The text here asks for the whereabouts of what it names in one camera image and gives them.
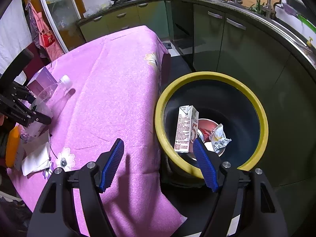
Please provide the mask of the clear plastic cup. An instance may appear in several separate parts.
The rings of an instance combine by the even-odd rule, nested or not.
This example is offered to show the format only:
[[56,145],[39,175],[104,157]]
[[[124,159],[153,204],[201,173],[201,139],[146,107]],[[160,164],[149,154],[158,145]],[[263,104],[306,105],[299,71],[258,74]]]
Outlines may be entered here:
[[[38,94],[35,101],[31,104],[31,109],[37,114],[41,113],[52,119],[53,113],[51,102],[53,101],[52,97],[58,86],[58,83],[54,83],[43,89],[43,91]],[[24,127],[24,130],[29,137],[39,137],[49,124],[50,123],[42,123],[39,119],[35,119],[35,121],[28,127]]]

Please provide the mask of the clear water bottle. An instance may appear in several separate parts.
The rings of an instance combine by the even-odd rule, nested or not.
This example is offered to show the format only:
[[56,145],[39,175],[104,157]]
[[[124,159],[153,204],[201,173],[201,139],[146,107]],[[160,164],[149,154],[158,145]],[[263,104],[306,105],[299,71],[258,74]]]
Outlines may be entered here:
[[59,82],[48,87],[46,105],[49,108],[52,108],[61,98],[65,96],[66,92],[71,89],[71,87],[71,79],[68,75],[63,75]]

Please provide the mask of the orange foam net sleeve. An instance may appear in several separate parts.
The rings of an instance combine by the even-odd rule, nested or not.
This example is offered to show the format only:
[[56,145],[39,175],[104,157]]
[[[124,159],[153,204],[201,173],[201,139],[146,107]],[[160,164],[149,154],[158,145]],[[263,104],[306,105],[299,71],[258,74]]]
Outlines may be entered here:
[[19,143],[20,143],[20,133],[19,133],[18,126],[16,126],[10,131],[8,135],[6,154],[5,154],[5,164],[8,168],[14,167],[14,162],[16,160],[16,154],[17,154]]

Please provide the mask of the silver wrapper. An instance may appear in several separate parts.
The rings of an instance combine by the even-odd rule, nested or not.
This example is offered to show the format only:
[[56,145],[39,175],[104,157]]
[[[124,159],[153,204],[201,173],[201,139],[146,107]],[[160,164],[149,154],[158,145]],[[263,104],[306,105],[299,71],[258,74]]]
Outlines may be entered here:
[[231,142],[231,139],[226,138],[222,124],[219,124],[212,130],[209,139],[215,152],[224,151],[226,146]]

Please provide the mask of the red soda can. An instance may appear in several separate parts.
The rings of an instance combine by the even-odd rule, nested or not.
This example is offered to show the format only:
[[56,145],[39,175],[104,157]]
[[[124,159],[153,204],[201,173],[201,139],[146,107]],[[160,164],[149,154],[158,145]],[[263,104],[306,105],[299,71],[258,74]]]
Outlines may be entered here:
[[198,137],[200,137],[203,143],[210,141],[210,135],[211,133],[208,130],[204,128],[198,128]]

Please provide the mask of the red paper bucket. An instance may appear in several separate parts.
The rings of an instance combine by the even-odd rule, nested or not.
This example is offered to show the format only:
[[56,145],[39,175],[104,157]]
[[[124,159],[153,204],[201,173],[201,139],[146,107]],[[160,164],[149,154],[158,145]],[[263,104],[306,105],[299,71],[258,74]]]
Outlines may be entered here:
[[218,124],[210,119],[200,118],[198,120],[198,137],[201,138],[203,143],[210,142],[206,147],[209,151],[214,151],[220,157],[223,155],[225,148],[220,148],[218,150],[214,150],[213,145],[211,144],[210,136],[213,134],[215,128],[217,128]]

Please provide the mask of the white milk carton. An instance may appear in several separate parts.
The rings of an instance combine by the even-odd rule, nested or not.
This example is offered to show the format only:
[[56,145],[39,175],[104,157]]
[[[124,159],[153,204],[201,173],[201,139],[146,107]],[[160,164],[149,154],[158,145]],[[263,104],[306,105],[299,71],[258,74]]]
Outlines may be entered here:
[[192,105],[179,107],[174,150],[178,153],[193,152],[198,135],[199,112]]

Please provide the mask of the yellow rimmed trash bin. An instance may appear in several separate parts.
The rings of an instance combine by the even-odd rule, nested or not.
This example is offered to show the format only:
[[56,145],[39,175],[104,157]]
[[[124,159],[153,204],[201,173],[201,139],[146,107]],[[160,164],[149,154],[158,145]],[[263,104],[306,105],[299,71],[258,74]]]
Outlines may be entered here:
[[231,142],[218,156],[240,170],[256,166],[268,142],[268,120],[254,93],[237,79],[216,72],[190,73],[173,81],[161,94],[155,110],[155,130],[172,173],[200,181],[203,176],[191,153],[174,151],[179,108],[193,106],[199,128],[211,132],[223,125]]

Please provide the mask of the steel kitchen sink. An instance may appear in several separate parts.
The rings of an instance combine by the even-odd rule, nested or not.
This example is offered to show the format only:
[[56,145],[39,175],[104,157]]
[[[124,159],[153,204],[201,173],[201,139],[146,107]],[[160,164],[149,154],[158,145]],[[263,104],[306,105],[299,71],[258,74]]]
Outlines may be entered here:
[[302,49],[305,49],[308,53],[315,55],[315,48],[309,47],[307,45],[307,39],[304,36],[302,36],[298,31],[296,31],[290,25],[281,21],[278,18],[272,19],[272,22],[279,28],[283,29],[289,36],[291,36],[298,46],[300,46]]

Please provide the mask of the purple cardboard box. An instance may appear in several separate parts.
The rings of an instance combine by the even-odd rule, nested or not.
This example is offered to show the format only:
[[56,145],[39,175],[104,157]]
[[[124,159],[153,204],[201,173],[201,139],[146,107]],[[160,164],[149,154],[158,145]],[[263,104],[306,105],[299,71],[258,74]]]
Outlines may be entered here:
[[51,75],[48,69],[43,67],[35,73],[29,81],[27,87],[34,95],[37,96],[48,86],[55,84],[56,82],[56,79]]

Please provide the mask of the dark red chair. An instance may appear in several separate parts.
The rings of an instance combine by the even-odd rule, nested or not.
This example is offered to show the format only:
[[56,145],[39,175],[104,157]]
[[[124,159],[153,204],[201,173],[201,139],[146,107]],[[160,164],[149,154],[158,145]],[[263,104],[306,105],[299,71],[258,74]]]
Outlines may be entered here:
[[50,59],[46,57],[46,54],[42,55],[42,50],[39,49],[33,42],[26,48],[29,54],[32,56],[25,55],[22,53],[21,59],[18,59],[17,69],[18,73],[22,73],[26,79],[22,81],[22,85],[26,86],[31,78],[37,71],[42,69],[44,66],[50,63]]

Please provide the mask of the white paper napkin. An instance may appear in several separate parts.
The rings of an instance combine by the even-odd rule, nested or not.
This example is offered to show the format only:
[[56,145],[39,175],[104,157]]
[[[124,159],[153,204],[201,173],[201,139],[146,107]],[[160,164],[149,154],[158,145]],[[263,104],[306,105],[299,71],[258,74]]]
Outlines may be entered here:
[[50,135],[44,132],[30,142],[22,144],[26,157],[22,160],[21,169],[24,176],[50,167]]

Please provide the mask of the red patterned apron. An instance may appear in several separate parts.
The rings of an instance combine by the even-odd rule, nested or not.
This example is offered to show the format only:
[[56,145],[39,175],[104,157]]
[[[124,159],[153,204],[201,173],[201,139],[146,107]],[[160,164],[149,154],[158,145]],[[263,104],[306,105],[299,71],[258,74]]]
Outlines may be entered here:
[[28,0],[25,10],[28,12],[29,28],[33,43],[38,48],[40,57],[51,62],[64,55],[63,49],[56,40],[53,31],[45,23],[42,12],[37,12],[31,0]]

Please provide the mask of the white hanging cloth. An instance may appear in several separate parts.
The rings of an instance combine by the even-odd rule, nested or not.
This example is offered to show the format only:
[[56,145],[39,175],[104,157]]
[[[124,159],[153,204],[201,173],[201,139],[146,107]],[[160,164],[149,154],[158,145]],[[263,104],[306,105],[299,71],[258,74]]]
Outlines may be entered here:
[[12,0],[5,10],[0,25],[1,74],[12,61],[32,43],[22,0]]

